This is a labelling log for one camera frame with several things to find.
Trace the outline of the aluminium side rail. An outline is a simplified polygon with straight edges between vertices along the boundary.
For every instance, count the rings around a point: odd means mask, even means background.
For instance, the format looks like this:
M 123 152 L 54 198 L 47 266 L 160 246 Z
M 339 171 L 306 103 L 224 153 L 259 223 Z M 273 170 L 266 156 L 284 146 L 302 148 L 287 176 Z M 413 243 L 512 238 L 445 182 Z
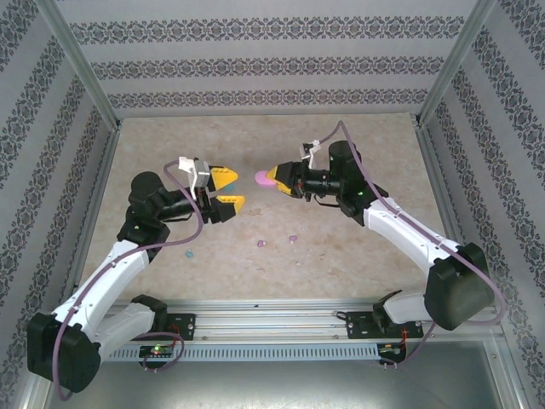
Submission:
M 414 123 L 414 130 L 433 194 L 439 208 L 447 239 L 455 242 L 453 251 L 449 251 L 448 259 L 461 269 L 458 275 L 434 275 L 432 282 L 439 285 L 439 293 L 447 296 L 445 305 L 449 312 L 456 312 L 469 305 L 482 306 L 478 313 L 473 314 L 464 325 L 498 325 L 506 312 L 505 300 L 493 281 L 491 281 L 485 260 L 485 255 L 476 245 L 465 249 L 462 233 L 456 223 L 454 207 L 451 203 L 448 189 L 442 176 L 439 162 L 433 152 L 433 147 L 425 128 Z
M 123 128 L 123 122 L 123 119 L 119 121 L 118 126 L 111 133 L 107 144 L 104 146 L 100 166 L 95 175 L 95 183 L 91 192 L 92 195 L 89 199 L 87 210 L 83 218 L 81 231 L 77 237 L 77 246 L 72 254 L 71 261 L 69 262 L 70 269 L 61 293 L 62 298 L 59 299 L 60 302 L 64 302 L 77 290 L 79 281 L 83 275 L 95 225 L 100 212 L 100 205 L 106 190 L 106 184 L 111 171 L 118 139 Z

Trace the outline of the small circuit board green light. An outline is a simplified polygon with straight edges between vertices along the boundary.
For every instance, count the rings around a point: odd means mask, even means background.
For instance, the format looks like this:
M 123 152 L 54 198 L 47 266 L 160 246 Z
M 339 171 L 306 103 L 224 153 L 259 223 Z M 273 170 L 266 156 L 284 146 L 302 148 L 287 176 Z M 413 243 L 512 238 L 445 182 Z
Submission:
M 153 345 L 140 346 L 139 357 L 141 359 L 170 359 L 174 356 L 175 349 L 171 346 Z

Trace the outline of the grey metal sheet panel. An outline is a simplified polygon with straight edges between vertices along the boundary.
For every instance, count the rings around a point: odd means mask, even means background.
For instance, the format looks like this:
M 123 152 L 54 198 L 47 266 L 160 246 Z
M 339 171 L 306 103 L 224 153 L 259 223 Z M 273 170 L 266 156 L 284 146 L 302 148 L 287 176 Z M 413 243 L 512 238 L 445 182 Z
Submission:
M 428 343 L 406 364 L 366 360 L 184 362 L 156 375 L 104 365 L 69 401 L 44 409 L 531 409 L 483 343 Z

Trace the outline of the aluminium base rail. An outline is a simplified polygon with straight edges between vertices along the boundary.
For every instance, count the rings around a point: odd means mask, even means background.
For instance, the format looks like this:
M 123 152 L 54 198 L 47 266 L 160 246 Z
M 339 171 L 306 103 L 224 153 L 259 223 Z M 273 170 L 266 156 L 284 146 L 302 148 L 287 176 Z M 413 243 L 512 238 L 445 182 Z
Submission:
M 333 343 L 348 340 L 336 313 L 370 311 L 368 299 L 168 300 L 171 313 L 196 315 L 195 343 Z

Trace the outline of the aluminium frame post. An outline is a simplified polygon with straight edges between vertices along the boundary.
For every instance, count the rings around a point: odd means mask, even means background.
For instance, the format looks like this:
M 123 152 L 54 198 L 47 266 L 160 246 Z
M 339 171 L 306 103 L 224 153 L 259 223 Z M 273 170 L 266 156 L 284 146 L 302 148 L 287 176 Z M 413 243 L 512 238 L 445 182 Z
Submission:
M 96 77 L 70 25 L 61 13 L 56 0 L 35 0 L 35 3 L 108 128 L 116 130 L 120 124 L 120 119 L 116 115 L 106 92 L 100 85 L 99 79 Z
M 481 27 L 486 22 L 496 0 L 476 0 L 474 7 L 462 27 L 454 46 L 450 50 L 444 65 L 439 71 L 431 89 L 429 90 L 422 108 L 416 115 L 416 124 L 423 127 L 434 114 L 450 82 L 459 70 L 462 62 Z

